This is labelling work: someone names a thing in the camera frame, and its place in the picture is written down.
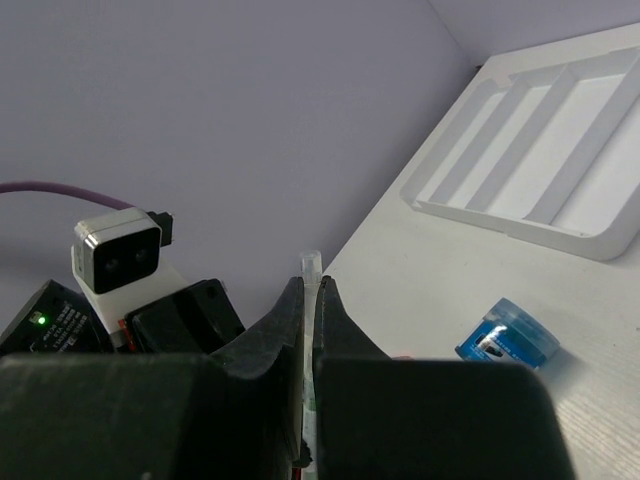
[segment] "blue jar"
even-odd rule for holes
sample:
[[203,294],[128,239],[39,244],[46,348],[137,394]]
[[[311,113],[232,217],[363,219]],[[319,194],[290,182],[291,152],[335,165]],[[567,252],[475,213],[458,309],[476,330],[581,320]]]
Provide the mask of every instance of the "blue jar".
[[517,362],[538,369],[559,348],[560,342],[551,332],[503,298],[455,350],[463,360]]

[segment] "wall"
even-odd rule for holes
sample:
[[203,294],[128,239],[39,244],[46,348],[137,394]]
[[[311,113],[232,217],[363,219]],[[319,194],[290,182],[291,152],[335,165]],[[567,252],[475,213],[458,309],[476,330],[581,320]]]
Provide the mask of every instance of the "wall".
[[640,22],[638,0],[430,0],[476,65],[498,53]]
[[[175,213],[166,255],[247,324],[301,250],[333,258],[472,71],[423,0],[55,3],[0,7],[0,181]],[[0,197],[0,327],[74,286],[73,226],[105,211]]]

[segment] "white table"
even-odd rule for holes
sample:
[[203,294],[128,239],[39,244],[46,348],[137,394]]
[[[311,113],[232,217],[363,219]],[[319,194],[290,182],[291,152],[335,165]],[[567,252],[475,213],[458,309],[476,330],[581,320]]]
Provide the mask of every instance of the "white table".
[[[640,45],[640,26],[490,62],[549,65]],[[480,73],[474,82],[482,80]],[[640,240],[599,263],[412,211],[399,191],[450,121],[423,145],[329,266],[349,315],[393,356],[457,358],[454,347],[501,297],[566,353],[544,378],[581,479],[640,478]]]

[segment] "white tray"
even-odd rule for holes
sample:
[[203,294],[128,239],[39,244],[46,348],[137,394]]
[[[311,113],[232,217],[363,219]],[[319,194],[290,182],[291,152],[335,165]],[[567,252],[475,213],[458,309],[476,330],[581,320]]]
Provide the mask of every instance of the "white tray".
[[640,51],[482,82],[401,191],[418,211],[596,260],[640,229]]

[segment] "silver camera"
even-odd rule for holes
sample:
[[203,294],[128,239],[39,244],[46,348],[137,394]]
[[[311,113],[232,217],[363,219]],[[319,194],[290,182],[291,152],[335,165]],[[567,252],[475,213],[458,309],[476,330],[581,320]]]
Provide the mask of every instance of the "silver camera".
[[75,234],[76,273],[97,294],[148,277],[158,268],[162,229],[139,208],[83,220]]

